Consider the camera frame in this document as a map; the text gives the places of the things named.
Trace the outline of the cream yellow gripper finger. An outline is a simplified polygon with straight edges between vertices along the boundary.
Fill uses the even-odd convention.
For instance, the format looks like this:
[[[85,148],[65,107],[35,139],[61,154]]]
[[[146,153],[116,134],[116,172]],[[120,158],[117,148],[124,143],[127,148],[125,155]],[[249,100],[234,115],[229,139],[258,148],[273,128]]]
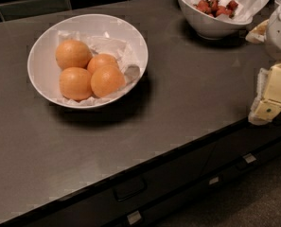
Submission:
[[[281,61],[269,70],[261,68],[257,76],[256,97],[248,121],[260,126],[272,122],[281,113]]]

